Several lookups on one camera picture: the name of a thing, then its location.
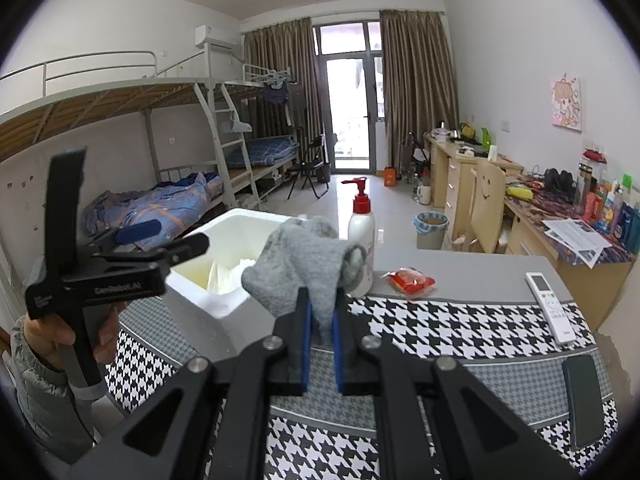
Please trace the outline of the person's left hand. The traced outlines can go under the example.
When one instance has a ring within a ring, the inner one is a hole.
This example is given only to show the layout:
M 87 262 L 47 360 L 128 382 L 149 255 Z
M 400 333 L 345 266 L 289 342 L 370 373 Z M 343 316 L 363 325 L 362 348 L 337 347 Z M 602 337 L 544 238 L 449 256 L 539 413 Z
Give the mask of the person's left hand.
M 117 353 L 117 338 L 120 330 L 119 315 L 129 306 L 128 302 L 119 302 L 110 307 L 110 315 L 98 331 L 98 343 L 93 355 L 96 362 L 111 364 Z M 39 320 L 24 317 L 23 334 L 33 352 L 52 370 L 59 372 L 63 364 L 58 347 L 71 346 L 75 342 L 75 333 L 57 314 L 50 314 Z

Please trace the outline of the grey jacket sleeve forearm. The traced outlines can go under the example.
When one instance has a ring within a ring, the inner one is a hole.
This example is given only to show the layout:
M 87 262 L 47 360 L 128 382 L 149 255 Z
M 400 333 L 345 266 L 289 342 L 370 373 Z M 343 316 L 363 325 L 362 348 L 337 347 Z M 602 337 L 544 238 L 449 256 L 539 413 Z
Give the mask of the grey jacket sleeve forearm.
M 6 362 L 14 379 L 18 410 L 45 450 L 73 464 L 93 448 L 92 403 L 76 399 L 66 374 L 36 356 L 24 336 L 24 321 L 25 315 L 12 328 L 12 356 Z

